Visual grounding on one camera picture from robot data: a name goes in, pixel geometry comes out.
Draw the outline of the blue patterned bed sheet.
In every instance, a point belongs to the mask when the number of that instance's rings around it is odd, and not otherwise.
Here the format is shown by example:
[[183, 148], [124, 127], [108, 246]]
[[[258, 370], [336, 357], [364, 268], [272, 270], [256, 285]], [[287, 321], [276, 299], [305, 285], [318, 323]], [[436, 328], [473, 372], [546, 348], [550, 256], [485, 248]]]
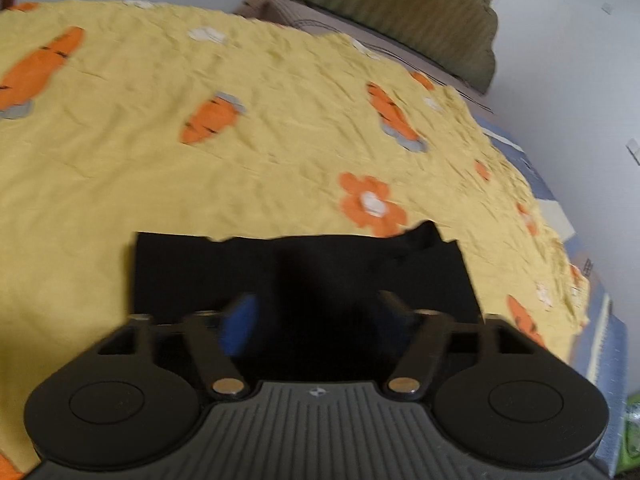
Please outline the blue patterned bed sheet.
[[503, 156], [523, 175], [532, 189], [544, 220], [558, 233], [567, 257], [589, 281], [589, 322], [577, 337], [570, 365], [595, 384], [605, 397], [610, 418], [594, 460], [608, 476], [615, 474], [624, 434], [628, 377], [628, 338], [623, 321], [615, 314], [598, 269], [564, 214], [546, 182], [530, 163], [524, 150], [506, 130], [480, 115], [474, 119]]

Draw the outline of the yellow carrot print quilt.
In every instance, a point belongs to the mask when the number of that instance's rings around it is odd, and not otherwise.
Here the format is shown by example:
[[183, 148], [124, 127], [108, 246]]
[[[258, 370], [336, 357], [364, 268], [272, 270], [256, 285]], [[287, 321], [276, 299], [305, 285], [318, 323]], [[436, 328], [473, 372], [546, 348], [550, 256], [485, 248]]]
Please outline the yellow carrot print quilt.
[[44, 378], [125, 317], [139, 231], [392, 235], [435, 222], [487, 314], [562, 360], [588, 322], [523, 175], [462, 96], [345, 35], [218, 11], [40, 3], [1, 15], [1, 81], [29, 96], [1, 124], [1, 452]]

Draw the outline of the green package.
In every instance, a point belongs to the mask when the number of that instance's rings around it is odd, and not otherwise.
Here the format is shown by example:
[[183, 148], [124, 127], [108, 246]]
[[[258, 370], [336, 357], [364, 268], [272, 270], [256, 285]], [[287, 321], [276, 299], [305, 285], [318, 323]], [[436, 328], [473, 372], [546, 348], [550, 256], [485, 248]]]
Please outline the green package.
[[640, 394], [628, 396], [624, 414], [624, 428], [618, 452], [616, 472], [637, 469], [640, 460]]

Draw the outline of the black pants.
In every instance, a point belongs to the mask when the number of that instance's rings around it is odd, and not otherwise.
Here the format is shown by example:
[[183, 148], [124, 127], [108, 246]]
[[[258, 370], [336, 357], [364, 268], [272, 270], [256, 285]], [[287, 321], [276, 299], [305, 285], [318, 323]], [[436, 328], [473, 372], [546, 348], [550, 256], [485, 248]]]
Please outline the black pants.
[[456, 242], [425, 221], [391, 237], [288, 236], [271, 240], [141, 233], [132, 305], [160, 324], [222, 311], [244, 294], [259, 304], [254, 332], [233, 359], [249, 382], [382, 382], [409, 331], [380, 292], [413, 310], [480, 319]]

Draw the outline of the brown striped pillow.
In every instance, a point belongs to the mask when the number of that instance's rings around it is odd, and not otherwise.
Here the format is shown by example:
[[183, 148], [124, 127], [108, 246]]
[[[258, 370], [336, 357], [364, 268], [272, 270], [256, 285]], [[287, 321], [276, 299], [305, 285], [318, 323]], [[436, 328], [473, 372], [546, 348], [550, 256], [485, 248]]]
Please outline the brown striped pillow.
[[308, 32], [312, 36], [344, 34], [357, 40], [375, 56], [389, 58], [407, 70], [424, 73], [434, 84], [454, 87], [468, 103], [473, 114], [488, 118], [494, 116], [486, 96], [474, 90], [457, 76], [446, 72], [424, 55], [391, 40], [378, 32], [344, 18], [307, 6], [295, 0], [244, 0], [234, 11], [235, 15], [252, 18]]

